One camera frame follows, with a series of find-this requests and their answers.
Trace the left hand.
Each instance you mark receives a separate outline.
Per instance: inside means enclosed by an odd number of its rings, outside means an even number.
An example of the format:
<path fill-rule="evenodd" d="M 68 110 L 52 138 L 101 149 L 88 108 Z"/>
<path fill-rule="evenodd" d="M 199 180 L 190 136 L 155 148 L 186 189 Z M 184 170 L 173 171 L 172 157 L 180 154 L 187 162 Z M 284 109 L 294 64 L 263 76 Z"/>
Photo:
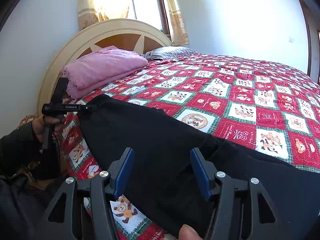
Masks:
<path fill-rule="evenodd" d="M 49 129 L 55 136 L 60 136 L 65 128 L 66 118 L 63 116 L 61 119 L 52 116 L 43 115 L 31 122 L 33 132 L 35 133 L 39 142 L 43 142 L 45 129 Z"/>

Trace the left forearm black sleeve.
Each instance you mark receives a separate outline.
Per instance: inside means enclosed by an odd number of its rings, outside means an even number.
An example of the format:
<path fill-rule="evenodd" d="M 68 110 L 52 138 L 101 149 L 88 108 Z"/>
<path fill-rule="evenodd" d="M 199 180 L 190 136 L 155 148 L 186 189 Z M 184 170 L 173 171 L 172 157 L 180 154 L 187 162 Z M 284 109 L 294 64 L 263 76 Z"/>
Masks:
<path fill-rule="evenodd" d="M 53 143 L 42 149 L 31 122 L 23 124 L 1 138 L 1 176 L 11 178 L 21 169 L 38 163 L 31 174 L 40 180 L 53 179 L 61 173 L 59 150 L 53 135 Z"/>

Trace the right hand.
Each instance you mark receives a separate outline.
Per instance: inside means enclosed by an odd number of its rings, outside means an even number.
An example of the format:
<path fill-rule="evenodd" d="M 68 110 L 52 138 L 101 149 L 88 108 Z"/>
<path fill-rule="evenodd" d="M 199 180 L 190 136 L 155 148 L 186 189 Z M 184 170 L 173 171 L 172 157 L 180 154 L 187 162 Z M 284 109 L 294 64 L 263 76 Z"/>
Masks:
<path fill-rule="evenodd" d="M 202 240 L 202 238 L 191 226 L 184 224 L 178 233 L 178 240 Z"/>

